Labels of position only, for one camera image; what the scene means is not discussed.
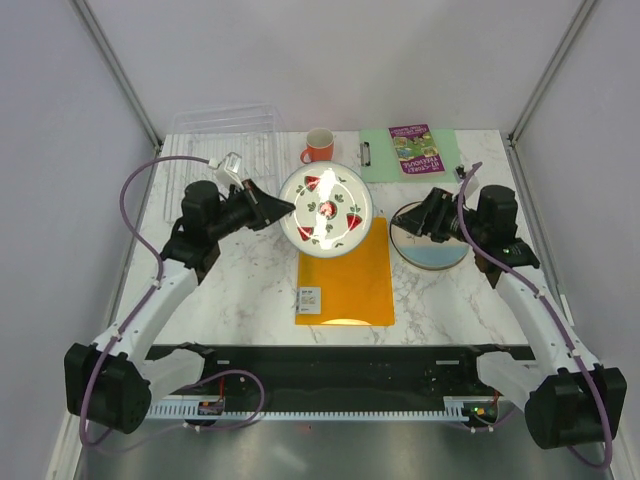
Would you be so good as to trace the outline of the watermelon pattern plate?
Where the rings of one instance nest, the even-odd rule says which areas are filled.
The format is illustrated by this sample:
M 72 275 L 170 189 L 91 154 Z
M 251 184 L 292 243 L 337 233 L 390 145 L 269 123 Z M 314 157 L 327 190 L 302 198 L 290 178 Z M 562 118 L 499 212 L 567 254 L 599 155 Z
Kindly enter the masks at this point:
M 352 169 L 315 162 L 292 173 L 279 198 L 295 210 L 280 220 L 285 236 L 300 252 L 334 258 L 358 247 L 373 222 L 371 193 Z

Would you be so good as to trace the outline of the cream leaf pattern plate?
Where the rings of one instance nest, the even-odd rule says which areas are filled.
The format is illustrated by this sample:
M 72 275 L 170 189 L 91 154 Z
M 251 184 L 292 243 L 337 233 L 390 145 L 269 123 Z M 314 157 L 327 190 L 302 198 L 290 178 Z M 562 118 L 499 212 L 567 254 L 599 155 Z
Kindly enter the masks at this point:
M 470 248 L 466 243 L 450 239 L 436 243 L 428 236 L 416 237 L 391 224 L 390 240 L 393 247 L 406 262 L 424 264 L 453 263 L 464 259 Z

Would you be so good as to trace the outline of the green cream branch plate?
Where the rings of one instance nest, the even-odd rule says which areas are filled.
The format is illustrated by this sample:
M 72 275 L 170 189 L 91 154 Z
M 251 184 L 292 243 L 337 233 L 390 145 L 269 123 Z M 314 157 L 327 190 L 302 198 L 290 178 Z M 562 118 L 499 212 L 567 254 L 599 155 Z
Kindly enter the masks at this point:
M 442 263 L 442 264 L 435 264 L 435 265 L 424 264 L 419 262 L 409 262 L 409 264 L 412 267 L 415 267 L 416 269 L 421 271 L 442 272 L 442 271 L 446 271 L 446 270 L 457 267 L 460 263 L 462 263 L 462 260 L 463 259 L 460 259 L 453 263 Z

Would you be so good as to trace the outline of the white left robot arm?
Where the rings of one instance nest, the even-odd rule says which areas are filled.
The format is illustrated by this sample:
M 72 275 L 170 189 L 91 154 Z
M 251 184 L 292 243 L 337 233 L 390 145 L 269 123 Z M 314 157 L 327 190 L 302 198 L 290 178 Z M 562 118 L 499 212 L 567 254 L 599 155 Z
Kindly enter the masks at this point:
M 84 421 L 129 434 L 152 404 L 184 388 L 208 393 L 219 369 L 211 349 L 185 343 L 150 360 L 147 355 L 177 308 L 203 282 L 220 256 L 220 240 L 247 228 L 259 231 L 295 210 L 294 204 L 245 180 L 227 198 L 211 181 L 188 185 L 181 216 L 156 258 L 156 278 L 124 318 L 90 344 L 73 344 L 64 357 L 68 411 Z

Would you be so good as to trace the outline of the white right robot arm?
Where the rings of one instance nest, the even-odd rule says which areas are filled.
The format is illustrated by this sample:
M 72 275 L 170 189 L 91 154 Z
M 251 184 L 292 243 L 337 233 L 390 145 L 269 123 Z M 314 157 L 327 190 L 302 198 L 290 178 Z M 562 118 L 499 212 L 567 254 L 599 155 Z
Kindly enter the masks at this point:
M 466 208 L 462 196 L 435 188 L 423 201 L 399 210 L 391 223 L 437 243 L 467 243 L 478 270 L 529 343 L 533 366 L 505 352 L 485 353 L 458 368 L 460 386 L 473 394 L 487 387 L 502 393 L 524 413 L 529 433 L 542 449 L 610 445 L 618 431 L 626 379 L 619 368 L 605 367 L 571 328 L 534 251 L 517 235 L 517 213 L 515 193 L 508 187 L 482 188 L 475 209 Z

